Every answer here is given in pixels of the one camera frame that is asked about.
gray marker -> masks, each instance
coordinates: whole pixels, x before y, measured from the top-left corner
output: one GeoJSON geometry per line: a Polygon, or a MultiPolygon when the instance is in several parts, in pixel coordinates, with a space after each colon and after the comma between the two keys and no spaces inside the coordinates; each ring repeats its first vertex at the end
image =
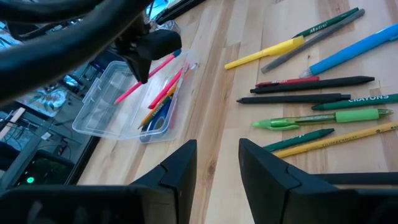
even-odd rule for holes
{"type": "Polygon", "coordinates": [[[296,49],[292,50],[291,52],[280,56],[279,58],[275,59],[273,62],[269,63],[268,65],[266,65],[264,67],[262,67],[261,68],[261,72],[262,73],[266,73],[266,72],[269,72],[272,69],[278,67],[279,65],[282,65],[283,63],[285,63],[286,61],[288,61],[289,59],[291,59],[295,55],[299,54],[303,50],[305,50],[305,49],[311,47],[312,45],[318,43],[319,41],[327,38],[328,36],[332,35],[332,33],[334,33],[336,31],[340,30],[341,28],[343,28],[345,25],[347,25],[350,22],[353,22],[354,20],[356,20],[357,18],[363,16],[363,14],[365,14],[365,10],[361,9],[358,12],[355,12],[354,14],[350,15],[346,19],[343,19],[342,21],[336,23],[335,25],[333,25],[333,26],[331,26],[329,28],[326,28],[325,31],[323,31],[322,33],[316,35],[314,38],[306,41],[300,47],[297,47],[296,49]]]}

yellow highlighter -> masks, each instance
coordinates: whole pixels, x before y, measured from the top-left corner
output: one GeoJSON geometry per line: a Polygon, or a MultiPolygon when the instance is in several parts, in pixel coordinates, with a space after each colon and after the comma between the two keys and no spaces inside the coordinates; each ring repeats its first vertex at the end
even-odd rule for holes
{"type": "Polygon", "coordinates": [[[285,54],[285,53],[290,52],[291,50],[297,48],[298,46],[302,45],[303,43],[304,43],[304,37],[301,35],[299,37],[295,37],[293,39],[286,40],[285,42],[279,43],[272,47],[268,47],[262,51],[254,53],[252,55],[238,59],[234,62],[228,63],[224,67],[225,67],[225,69],[230,69],[230,68],[237,67],[239,65],[243,65],[244,63],[248,63],[253,60],[259,59],[261,57],[285,54]]]}

plastic container lid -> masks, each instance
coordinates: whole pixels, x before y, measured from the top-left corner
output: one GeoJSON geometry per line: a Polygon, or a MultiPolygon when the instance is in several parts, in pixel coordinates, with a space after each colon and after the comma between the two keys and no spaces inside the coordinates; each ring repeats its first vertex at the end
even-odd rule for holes
{"type": "MultiPolygon", "coordinates": [[[[168,56],[152,62],[151,70],[168,56]]],[[[141,85],[118,104],[115,100],[137,80],[124,62],[111,62],[101,78],[97,78],[83,99],[83,107],[72,127],[75,131],[117,140],[140,138],[141,142],[169,141],[182,131],[192,102],[192,83],[198,62],[192,51],[182,52],[148,83],[141,85]],[[141,131],[141,121],[151,111],[148,106],[168,82],[183,67],[189,66],[178,80],[167,117],[152,131],[141,131]]]]}

pen cap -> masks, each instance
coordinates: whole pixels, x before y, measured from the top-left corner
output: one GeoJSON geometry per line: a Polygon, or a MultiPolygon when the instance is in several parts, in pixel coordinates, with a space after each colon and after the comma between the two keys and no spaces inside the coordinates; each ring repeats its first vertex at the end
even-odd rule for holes
{"type": "Polygon", "coordinates": [[[299,37],[286,40],[285,42],[279,43],[272,47],[268,47],[262,50],[261,52],[263,53],[263,56],[285,54],[293,49],[296,49],[298,46],[302,45],[303,43],[304,43],[304,37],[301,35],[299,37]]]}

marker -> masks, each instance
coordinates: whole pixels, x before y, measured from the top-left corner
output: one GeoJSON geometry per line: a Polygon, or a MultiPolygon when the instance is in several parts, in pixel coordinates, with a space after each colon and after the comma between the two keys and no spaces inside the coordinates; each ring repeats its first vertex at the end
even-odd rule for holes
{"type": "Polygon", "coordinates": [[[332,114],[317,114],[295,118],[274,118],[265,119],[252,123],[253,127],[266,128],[272,131],[285,131],[297,129],[300,125],[320,124],[320,123],[348,123],[355,121],[370,121],[393,114],[392,110],[386,109],[365,109],[352,111],[338,111],[332,114]]]}
{"type": "Polygon", "coordinates": [[[312,107],[313,110],[337,110],[343,108],[354,108],[359,106],[371,106],[371,105],[383,105],[387,103],[397,103],[398,94],[381,95],[381,96],[369,96],[364,98],[343,100],[334,103],[324,103],[315,105],[312,107]]]}
{"type": "Polygon", "coordinates": [[[319,75],[324,71],[327,71],[334,66],[349,61],[356,56],[359,56],[375,47],[378,47],[386,42],[394,41],[398,39],[398,24],[394,24],[390,27],[380,30],[379,32],[370,35],[369,37],[360,40],[359,42],[346,47],[343,50],[335,53],[334,55],[312,65],[306,69],[300,78],[311,77],[319,75]]]}
{"type": "Polygon", "coordinates": [[[317,32],[317,31],[320,31],[320,30],[322,30],[322,29],[325,29],[325,28],[327,28],[327,27],[330,27],[330,26],[332,26],[333,24],[336,24],[336,23],[342,21],[343,19],[346,19],[348,16],[354,14],[354,13],[357,12],[358,10],[359,10],[359,9],[356,7],[356,8],[354,8],[354,9],[348,11],[348,12],[344,12],[344,13],[342,13],[342,14],[340,14],[340,15],[334,17],[334,18],[331,18],[331,19],[329,19],[329,20],[327,20],[327,21],[325,21],[325,22],[321,22],[321,23],[319,23],[318,25],[315,25],[315,26],[313,26],[313,27],[311,27],[311,28],[309,28],[309,29],[307,29],[307,30],[305,30],[305,31],[299,32],[299,33],[296,34],[294,37],[298,37],[298,36],[301,36],[301,35],[304,36],[304,37],[306,37],[306,36],[311,35],[311,34],[317,32]]]}
{"type": "Polygon", "coordinates": [[[296,83],[309,83],[309,82],[317,82],[319,81],[319,77],[308,77],[308,78],[294,78],[290,80],[277,80],[270,82],[262,82],[256,84],[256,87],[264,87],[264,86],[272,86],[272,85],[289,85],[296,83]]]}
{"type": "Polygon", "coordinates": [[[253,60],[257,60],[259,58],[265,57],[265,56],[271,56],[271,55],[280,55],[287,53],[296,47],[302,45],[304,43],[304,37],[295,37],[293,39],[287,40],[285,42],[279,43],[277,45],[274,45],[272,47],[268,47],[264,50],[261,50],[257,53],[251,54],[249,56],[243,57],[241,59],[238,59],[236,61],[230,62],[224,66],[225,69],[230,69],[237,67],[239,65],[243,65],[245,63],[251,62],[253,60]]]}
{"type": "Polygon", "coordinates": [[[261,93],[277,93],[283,91],[317,90],[322,88],[360,85],[371,81],[374,81],[374,77],[356,76],[356,77],[320,80],[311,83],[296,83],[290,85],[265,86],[265,87],[251,89],[250,92],[261,94],[261,93]]]}
{"type": "Polygon", "coordinates": [[[288,52],[271,63],[267,64],[266,66],[261,68],[261,72],[267,73],[271,71],[272,69],[278,67],[279,65],[282,65],[283,63],[287,62],[289,59],[292,57],[298,55],[299,53],[303,52],[305,49],[308,49],[309,47],[313,46],[314,44],[318,43],[319,41],[324,40],[325,38],[331,36],[333,33],[337,32],[338,30],[342,29],[344,26],[348,25],[349,23],[355,21],[356,19],[360,18],[365,14],[365,10],[361,9],[354,14],[348,16],[346,19],[336,23],[335,25],[325,29],[325,31],[321,32],[320,34],[316,35],[315,37],[307,40],[303,45],[300,47],[297,47],[296,49],[292,50],[291,52],[288,52]]]}
{"type": "Polygon", "coordinates": [[[340,100],[351,99],[349,94],[326,93],[312,95],[293,95],[293,96],[255,96],[244,97],[236,100],[242,104],[265,104],[265,103],[329,103],[340,100]]]}
{"type": "Polygon", "coordinates": [[[269,151],[269,152],[273,152],[279,149],[284,149],[287,147],[292,147],[295,146],[297,144],[301,144],[301,143],[305,143],[305,142],[309,142],[315,139],[320,139],[322,137],[327,136],[328,134],[332,133],[333,131],[335,131],[334,128],[328,128],[328,129],[320,129],[318,131],[313,131],[307,134],[302,134],[287,140],[283,140],[277,143],[273,143],[270,144],[268,146],[264,146],[263,149],[269,151]]]}

